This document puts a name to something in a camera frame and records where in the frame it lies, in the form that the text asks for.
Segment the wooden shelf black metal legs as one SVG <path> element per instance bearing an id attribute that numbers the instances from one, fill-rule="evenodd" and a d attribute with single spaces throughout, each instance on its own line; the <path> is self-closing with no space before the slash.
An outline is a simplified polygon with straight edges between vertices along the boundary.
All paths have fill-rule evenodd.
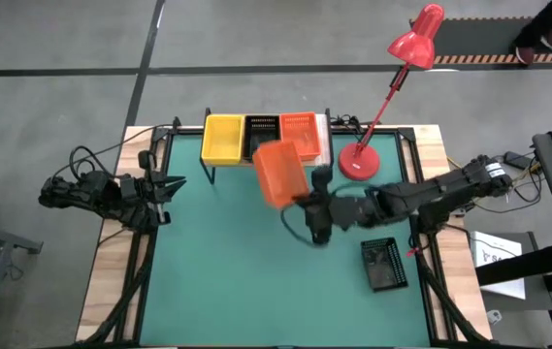
<path id="1" fill-rule="evenodd" d="M 307 161 L 307 162 L 302 161 L 302 163 L 306 166 L 318 166 L 323 164 L 330 165 L 333 163 L 333 151 L 332 151 L 332 141 L 331 141 L 332 127 L 329 121 L 330 112 L 324 111 L 322 113 L 316 113 L 316 112 L 314 113 L 316 115 L 316 123 L 317 123 L 318 135 L 320 139 L 321 152 L 320 152 L 320 156 L 316 158 L 314 161 Z M 214 113 L 211 111 L 211 109 L 206 109 L 203 127 L 202 127 L 202 140 L 201 140 L 199 161 L 210 183 L 215 183 L 216 170 L 220 168 L 220 167 L 207 166 L 202 161 L 202 157 L 201 157 L 206 119 L 210 114 L 243 114 L 244 117 L 246 117 L 247 115 L 278 115 L 278 116 L 281 115 L 281 113 Z M 239 166 L 230 166 L 230 167 L 247 167 L 252 165 L 253 163 L 247 163 L 243 159 L 243 162 Z"/>

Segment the red desk lamp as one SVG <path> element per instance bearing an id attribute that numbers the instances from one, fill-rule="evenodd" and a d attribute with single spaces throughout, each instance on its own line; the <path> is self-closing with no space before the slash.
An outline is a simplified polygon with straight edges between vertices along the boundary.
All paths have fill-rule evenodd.
<path id="1" fill-rule="evenodd" d="M 357 143 L 345 146 L 338 157 L 342 174 L 351 180 L 371 179 L 380 168 L 377 151 L 370 146 L 374 128 L 379 123 L 393 96 L 404 84 L 412 66 L 430 70 L 436 59 L 435 36 L 444 20 L 443 6 L 430 3 L 419 13 L 411 29 L 395 39 L 387 51 L 404 62 L 393 77 L 389 92 L 379 108 L 376 117 L 368 127 L 363 138 Z"/>

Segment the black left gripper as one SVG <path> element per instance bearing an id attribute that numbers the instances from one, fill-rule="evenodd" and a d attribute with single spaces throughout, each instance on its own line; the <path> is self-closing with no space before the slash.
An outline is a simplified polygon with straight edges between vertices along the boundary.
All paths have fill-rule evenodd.
<path id="1" fill-rule="evenodd" d="M 163 203 L 171 201 L 185 182 L 184 176 L 161 176 L 156 183 L 147 175 L 135 180 L 137 201 L 146 209 L 151 226 L 169 223 L 169 214 L 164 210 Z"/>

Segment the black metal table frame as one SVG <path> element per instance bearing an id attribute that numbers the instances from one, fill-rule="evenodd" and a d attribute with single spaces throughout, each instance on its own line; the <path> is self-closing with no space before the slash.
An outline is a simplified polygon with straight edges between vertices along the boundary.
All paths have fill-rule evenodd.
<path id="1" fill-rule="evenodd" d="M 393 128 L 402 141 L 407 175 L 411 180 L 441 175 L 449 165 L 437 125 L 398 125 Z M 125 129 L 125 143 L 119 151 L 116 170 L 123 174 L 140 175 L 137 155 L 149 145 L 157 153 L 157 161 L 163 162 L 168 146 L 158 141 L 159 132 L 170 141 L 171 127 L 130 126 Z M 425 254 L 430 265 L 442 271 L 446 289 L 464 316 L 477 331 L 487 338 L 492 336 L 486 310 L 476 281 L 469 241 L 459 229 L 461 218 L 450 220 L 450 226 L 437 235 L 434 248 L 439 262 Z M 144 263 L 145 254 L 154 247 L 154 239 L 135 237 L 129 232 L 120 233 L 119 225 L 106 220 L 101 229 L 102 244 L 96 249 L 89 284 L 83 303 L 81 318 L 75 336 L 76 342 L 86 340 L 100 327 L 112 312 L 122 292 L 131 282 L 137 268 Z"/>

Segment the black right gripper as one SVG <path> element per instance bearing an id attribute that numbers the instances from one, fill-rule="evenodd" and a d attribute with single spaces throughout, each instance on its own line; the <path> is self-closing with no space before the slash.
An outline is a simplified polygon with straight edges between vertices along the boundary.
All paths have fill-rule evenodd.
<path id="1" fill-rule="evenodd" d="M 329 209 L 331 197 L 329 183 L 333 179 L 331 166 L 321 165 L 311 172 L 311 185 L 317 193 L 306 193 L 294 197 L 295 204 L 305 208 L 306 225 L 312 232 L 330 232 L 332 218 Z"/>

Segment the white printed box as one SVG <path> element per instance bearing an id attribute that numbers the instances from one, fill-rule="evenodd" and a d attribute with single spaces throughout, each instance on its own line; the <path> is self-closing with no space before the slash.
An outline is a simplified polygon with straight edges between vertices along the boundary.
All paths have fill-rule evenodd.
<path id="1" fill-rule="evenodd" d="M 470 243 L 474 265 L 477 268 L 521 256 L 524 252 L 521 242 L 478 231 L 470 233 Z M 523 278 L 481 286 L 481 290 L 522 301 L 526 299 Z"/>

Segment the green table mat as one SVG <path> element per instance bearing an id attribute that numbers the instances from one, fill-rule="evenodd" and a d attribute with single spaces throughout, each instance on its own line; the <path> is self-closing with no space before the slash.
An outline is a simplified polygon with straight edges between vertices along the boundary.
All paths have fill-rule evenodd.
<path id="1" fill-rule="evenodd" d="M 335 229 L 323 248 L 306 245 L 303 211 L 266 205 L 256 172 L 199 161 L 197 136 L 174 139 L 169 170 L 186 183 L 168 204 L 146 297 L 143 345 L 427 346 L 416 262 L 408 286 L 374 292 L 360 244 L 394 238 L 409 250 L 407 222 Z"/>

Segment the black hazard striped floor mat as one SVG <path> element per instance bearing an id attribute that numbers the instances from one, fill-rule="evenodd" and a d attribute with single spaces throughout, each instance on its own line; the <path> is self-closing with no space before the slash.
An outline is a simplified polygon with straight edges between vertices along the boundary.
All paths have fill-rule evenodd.
<path id="1" fill-rule="evenodd" d="M 528 16 L 449 17 L 434 38 L 436 69 L 511 70 L 524 66 L 512 43 L 531 19 Z M 552 69 L 552 50 L 536 50 L 531 69 Z"/>

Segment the black power adapter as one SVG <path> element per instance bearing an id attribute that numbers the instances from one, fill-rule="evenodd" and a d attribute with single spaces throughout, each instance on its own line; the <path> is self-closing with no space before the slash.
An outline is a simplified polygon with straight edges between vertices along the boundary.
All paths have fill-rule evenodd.
<path id="1" fill-rule="evenodd" d="M 503 162 L 508 166 L 519 170 L 527 170 L 530 167 L 532 159 L 527 155 L 521 155 L 512 151 L 507 151 L 503 155 Z"/>

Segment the person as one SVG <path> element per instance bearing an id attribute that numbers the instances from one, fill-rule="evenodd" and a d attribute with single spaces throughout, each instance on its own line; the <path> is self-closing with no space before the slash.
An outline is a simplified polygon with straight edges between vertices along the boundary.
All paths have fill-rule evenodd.
<path id="1" fill-rule="evenodd" d="M 552 0 L 521 29 L 513 45 L 517 60 L 524 66 L 534 63 L 537 47 L 552 51 Z"/>

